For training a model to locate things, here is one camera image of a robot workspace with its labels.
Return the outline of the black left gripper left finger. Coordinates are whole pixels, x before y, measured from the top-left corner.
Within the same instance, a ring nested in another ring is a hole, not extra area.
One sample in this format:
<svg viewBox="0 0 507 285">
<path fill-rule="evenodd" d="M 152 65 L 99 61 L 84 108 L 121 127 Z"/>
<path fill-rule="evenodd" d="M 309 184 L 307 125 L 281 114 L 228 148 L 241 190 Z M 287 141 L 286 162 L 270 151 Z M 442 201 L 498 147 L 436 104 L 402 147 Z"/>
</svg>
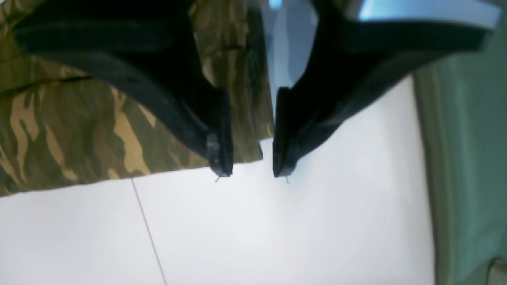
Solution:
<svg viewBox="0 0 507 285">
<path fill-rule="evenodd" d="M 192 0 L 45 0 L 15 25 L 23 51 L 112 84 L 219 177 L 233 171 L 227 91 L 204 76 Z"/>
</svg>

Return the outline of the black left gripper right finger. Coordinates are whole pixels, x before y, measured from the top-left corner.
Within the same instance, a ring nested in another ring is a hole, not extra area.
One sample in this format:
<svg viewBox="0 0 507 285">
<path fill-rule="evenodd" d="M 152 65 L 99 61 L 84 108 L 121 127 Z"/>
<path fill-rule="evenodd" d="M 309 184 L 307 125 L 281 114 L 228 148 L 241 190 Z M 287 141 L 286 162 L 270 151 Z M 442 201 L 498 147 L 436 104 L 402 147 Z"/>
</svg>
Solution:
<svg viewBox="0 0 507 285">
<path fill-rule="evenodd" d="M 409 73 L 480 50 L 496 28 L 488 0 L 314 0 L 309 60 L 276 102 L 273 173 L 286 177 L 350 117 Z"/>
</svg>

